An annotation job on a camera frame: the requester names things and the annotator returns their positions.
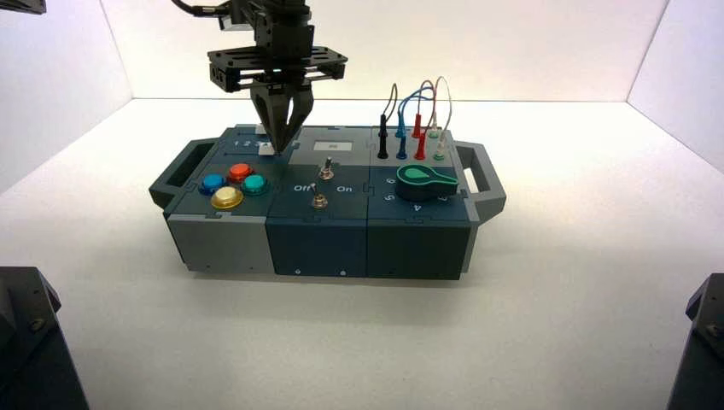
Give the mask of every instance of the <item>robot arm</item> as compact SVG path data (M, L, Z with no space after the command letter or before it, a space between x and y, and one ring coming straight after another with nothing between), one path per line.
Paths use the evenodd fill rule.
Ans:
M254 30L255 46L210 51L209 71L226 92L250 89L277 153L286 149L312 112L312 82L344 77L347 58L312 45L312 13L305 0L230 0L215 7L172 1L196 17L218 18L224 31Z

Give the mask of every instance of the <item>white backdrop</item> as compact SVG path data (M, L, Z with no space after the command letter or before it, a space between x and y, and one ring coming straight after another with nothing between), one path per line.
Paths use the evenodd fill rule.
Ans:
M131 99L98 0L0 10L0 192Z
M209 81L206 53L252 45L249 32L220 32L170 0L102 2L135 97L229 97ZM445 74L457 99L624 101L665 0L307 3L315 43L350 58L317 98L384 98L393 81L411 89Z
M724 172L724 3L672 0L629 102Z

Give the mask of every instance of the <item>wire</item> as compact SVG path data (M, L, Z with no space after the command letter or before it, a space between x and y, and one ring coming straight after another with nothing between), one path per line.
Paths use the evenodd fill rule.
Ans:
M389 104L393 102L392 96L394 96L394 103L392 104L392 109L389 111L389 115L387 115L387 108L389 108ZM382 115L385 115L385 124L387 124L387 121L389 121L389 117L394 114L394 109L397 107L397 83L392 84L392 90L389 92L389 99L387 100L387 106L385 106L385 109L382 111Z
M450 126L450 119L453 117L453 96L450 95L450 85L447 83L447 79L443 76L438 77L435 81L435 95L437 95L437 87L440 85L440 80L445 83L445 88L447 90L447 122L445 123L445 128L442 129L442 132L445 133L445 131L447 131L447 127Z
M423 81L423 83L420 85L420 90L422 90L422 89L425 87L425 84L430 84L430 87L432 87L432 104L433 104L433 105L432 105L432 110L435 111L435 93L436 93L436 91L435 91L435 85L432 84L432 81L430 81L429 79L426 79L426 80ZM420 97L417 98L417 113L418 113L418 114L420 114L420 100L421 100Z
M407 103L410 102L413 98L421 98L424 101L430 101L432 98L423 96L423 92L425 91L433 91L433 87L423 87L419 90L413 92L410 96L402 100L400 105L397 108L397 133L395 134L397 137L402 137L405 132L405 108L407 108Z
M229 9L225 6L189 6L182 0L171 0L171 3L195 17L216 17L229 14Z

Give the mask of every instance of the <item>teal button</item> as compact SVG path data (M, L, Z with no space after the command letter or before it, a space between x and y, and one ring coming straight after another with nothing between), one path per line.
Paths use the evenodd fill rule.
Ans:
M266 192L267 182L264 177L259 174L249 175L244 179L242 191L247 195L261 195Z

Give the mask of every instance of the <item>screw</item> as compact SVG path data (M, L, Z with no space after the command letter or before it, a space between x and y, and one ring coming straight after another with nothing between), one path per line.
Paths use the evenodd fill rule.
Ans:
M45 320L44 319L34 319L30 322L28 325L28 328L33 333L38 333L41 329L45 327Z
M716 324L711 324L706 326L706 331L714 338L721 339L724 337L724 328L721 328L720 326L717 326Z

